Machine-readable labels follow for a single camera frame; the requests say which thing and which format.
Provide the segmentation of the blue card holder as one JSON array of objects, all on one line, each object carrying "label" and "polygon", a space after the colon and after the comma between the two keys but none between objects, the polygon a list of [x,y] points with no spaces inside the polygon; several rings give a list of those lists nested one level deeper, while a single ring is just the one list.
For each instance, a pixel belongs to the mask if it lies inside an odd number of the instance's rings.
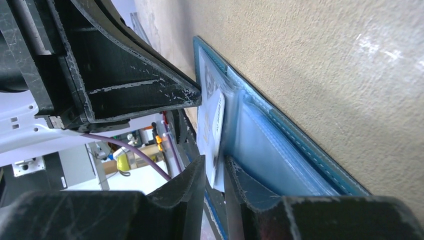
[{"label": "blue card holder", "polygon": [[196,81],[200,84],[196,72],[196,53],[202,48],[212,58],[218,69],[228,78],[229,83],[241,90],[246,91],[252,102],[270,119],[271,123],[283,133],[295,145],[299,153],[306,161],[328,180],[338,192],[337,195],[281,195],[293,197],[366,197],[369,192],[361,186],[352,176],[343,170],[334,160],[332,160],[316,143],[314,143],[302,130],[300,130],[287,116],[281,113],[275,106],[266,100],[261,94],[249,84],[240,73],[238,73],[229,63],[224,60],[210,45],[203,39],[196,36],[193,38],[194,64]]}]

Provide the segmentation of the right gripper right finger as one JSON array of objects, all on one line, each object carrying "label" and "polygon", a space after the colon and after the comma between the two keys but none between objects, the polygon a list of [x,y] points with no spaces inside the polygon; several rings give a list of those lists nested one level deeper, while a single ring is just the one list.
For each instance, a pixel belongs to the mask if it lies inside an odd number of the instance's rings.
[{"label": "right gripper right finger", "polygon": [[388,196],[282,196],[225,159],[231,240],[421,240],[412,211]]}]

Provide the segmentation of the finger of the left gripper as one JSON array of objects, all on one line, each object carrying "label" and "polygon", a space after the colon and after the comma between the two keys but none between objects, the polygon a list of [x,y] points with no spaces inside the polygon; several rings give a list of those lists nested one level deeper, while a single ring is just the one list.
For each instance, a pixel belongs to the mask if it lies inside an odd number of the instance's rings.
[{"label": "finger of the left gripper", "polygon": [[110,0],[57,0],[54,21],[84,122],[125,121],[200,105],[199,84],[126,26]]}]

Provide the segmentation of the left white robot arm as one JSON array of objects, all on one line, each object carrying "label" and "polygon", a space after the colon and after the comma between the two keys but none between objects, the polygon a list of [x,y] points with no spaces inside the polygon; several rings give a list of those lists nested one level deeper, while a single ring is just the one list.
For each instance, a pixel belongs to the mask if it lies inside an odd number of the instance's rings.
[{"label": "left white robot arm", "polygon": [[110,0],[0,3],[0,151],[129,127],[196,107],[201,87]]}]

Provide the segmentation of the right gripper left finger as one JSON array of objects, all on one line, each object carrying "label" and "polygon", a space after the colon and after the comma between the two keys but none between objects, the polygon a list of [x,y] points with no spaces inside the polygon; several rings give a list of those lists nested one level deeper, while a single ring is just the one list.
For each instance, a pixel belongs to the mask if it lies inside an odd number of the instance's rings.
[{"label": "right gripper left finger", "polygon": [[140,191],[33,191],[0,216],[3,240],[198,240],[205,157],[149,194]]}]

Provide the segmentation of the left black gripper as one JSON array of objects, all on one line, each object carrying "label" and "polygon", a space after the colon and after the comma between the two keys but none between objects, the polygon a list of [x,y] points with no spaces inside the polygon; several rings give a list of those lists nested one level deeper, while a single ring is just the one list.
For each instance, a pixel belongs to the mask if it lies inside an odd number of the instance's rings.
[{"label": "left black gripper", "polygon": [[28,91],[34,118],[48,129],[102,133],[128,128],[129,120],[89,122],[66,60],[71,53],[51,0],[3,0],[0,3],[0,89]]}]

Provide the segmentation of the clear plastic card sleeves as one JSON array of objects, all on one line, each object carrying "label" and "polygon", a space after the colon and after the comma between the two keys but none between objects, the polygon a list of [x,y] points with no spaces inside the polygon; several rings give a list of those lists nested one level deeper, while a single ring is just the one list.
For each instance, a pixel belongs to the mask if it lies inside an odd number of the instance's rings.
[{"label": "clear plastic card sleeves", "polygon": [[224,114],[219,148],[224,183],[225,157],[259,183],[280,195],[336,196],[338,192],[298,152],[243,89],[232,86],[207,52],[196,51],[202,102],[221,90]]}]

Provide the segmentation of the white diamond VIP card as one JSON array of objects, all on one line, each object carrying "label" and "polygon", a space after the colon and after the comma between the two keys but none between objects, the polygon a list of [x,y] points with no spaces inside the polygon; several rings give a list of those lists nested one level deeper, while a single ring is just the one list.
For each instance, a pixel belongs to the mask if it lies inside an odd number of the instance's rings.
[{"label": "white diamond VIP card", "polygon": [[197,146],[205,156],[205,173],[209,185],[220,192],[224,190],[223,168],[220,160],[225,97],[220,89],[211,96],[203,96],[197,116]]}]

